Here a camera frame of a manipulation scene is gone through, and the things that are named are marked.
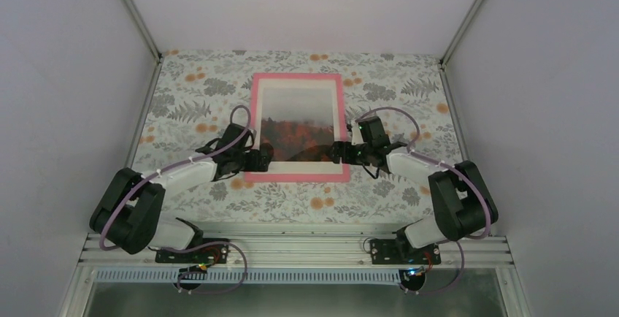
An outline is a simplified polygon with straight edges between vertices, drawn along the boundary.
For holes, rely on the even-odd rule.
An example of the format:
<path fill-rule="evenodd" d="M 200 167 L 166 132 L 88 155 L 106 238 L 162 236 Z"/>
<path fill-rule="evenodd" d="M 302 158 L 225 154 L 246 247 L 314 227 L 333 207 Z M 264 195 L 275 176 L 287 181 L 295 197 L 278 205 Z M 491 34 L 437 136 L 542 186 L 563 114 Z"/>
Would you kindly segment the pink wooden photo frame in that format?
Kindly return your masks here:
<path fill-rule="evenodd" d="M 260 150 L 261 97 L 265 88 L 328 88 L 334 103 L 334 141 L 348 139 L 345 123 L 345 99 L 339 74 L 256 73 L 251 89 L 251 128 L 255 132 L 255 149 Z M 331 161 L 271 161 L 267 172 L 248 172 L 245 180 L 256 183 L 347 183 L 351 179 L 346 164 Z"/>

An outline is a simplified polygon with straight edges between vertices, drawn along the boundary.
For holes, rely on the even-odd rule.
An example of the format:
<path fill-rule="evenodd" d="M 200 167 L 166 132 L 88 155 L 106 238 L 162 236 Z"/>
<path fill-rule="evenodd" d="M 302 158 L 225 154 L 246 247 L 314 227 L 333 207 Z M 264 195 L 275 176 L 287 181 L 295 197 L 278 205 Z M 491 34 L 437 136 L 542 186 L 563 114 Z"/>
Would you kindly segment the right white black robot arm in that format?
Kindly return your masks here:
<path fill-rule="evenodd" d="M 335 164 L 376 167 L 430 191 L 433 215 L 396 232 L 400 261 L 414 263 L 427 245 L 463 237 L 481 240 L 490 234 L 498 210 L 475 163 L 449 165 L 415 151 L 411 142 L 393 142 L 377 116 L 357 120 L 351 132 L 352 141 L 336 141 L 329 148 L 327 155 Z"/>

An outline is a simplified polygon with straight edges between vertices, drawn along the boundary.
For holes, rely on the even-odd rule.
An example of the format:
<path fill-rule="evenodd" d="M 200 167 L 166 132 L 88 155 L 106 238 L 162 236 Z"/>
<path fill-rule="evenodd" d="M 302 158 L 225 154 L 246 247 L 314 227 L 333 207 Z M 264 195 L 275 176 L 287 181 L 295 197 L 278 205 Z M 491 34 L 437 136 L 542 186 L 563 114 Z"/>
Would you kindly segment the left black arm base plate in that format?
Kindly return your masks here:
<path fill-rule="evenodd" d="M 155 262 L 159 264 L 189 264 L 189 265 L 212 265 L 225 264 L 229 252 L 227 238 L 202 238 L 201 242 L 191 243 L 189 248 L 199 245 L 209 244 L 207 247 L 200 248 L 188 253 L 175 253 L 167 250 L 157 250 L 155 252 Z"/>

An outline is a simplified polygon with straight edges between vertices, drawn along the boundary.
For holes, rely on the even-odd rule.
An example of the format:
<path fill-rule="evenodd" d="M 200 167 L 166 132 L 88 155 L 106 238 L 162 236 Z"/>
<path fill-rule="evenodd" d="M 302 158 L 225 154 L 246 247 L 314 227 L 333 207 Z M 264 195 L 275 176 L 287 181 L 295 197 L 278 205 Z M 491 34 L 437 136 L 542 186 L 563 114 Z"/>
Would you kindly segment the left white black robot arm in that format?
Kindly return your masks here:
<path fill-rule="evenodd" d="M 100 235 L 100 249 L 135 254 L 154 248 L 176 253 L 186 262 L 197 260 L 203 252 L 203 231 L 188 220 L 163 215 L 164 202 L 205 183 L 268 171 L 274 148 L 268 142 L 256 146 L 256 140 L 248 127 L 230 123 L 222 137 L 182 161 L 148 173 L 119 170 L 89 221 Z"/>

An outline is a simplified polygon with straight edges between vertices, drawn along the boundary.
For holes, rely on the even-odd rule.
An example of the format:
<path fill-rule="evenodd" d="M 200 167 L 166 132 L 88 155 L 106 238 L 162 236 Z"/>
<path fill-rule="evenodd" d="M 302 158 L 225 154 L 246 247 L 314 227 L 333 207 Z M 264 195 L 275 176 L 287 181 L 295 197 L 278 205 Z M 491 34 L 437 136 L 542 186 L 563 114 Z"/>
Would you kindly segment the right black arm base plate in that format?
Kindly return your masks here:
<path fill-rule="evenodd" d="M 441 264 L 438 245 L 430 244 L 413 248 L 406 240 L 375 239 L 369 241 L 369 254 L 373 264 L 378 265 L 423 265 Z"/>

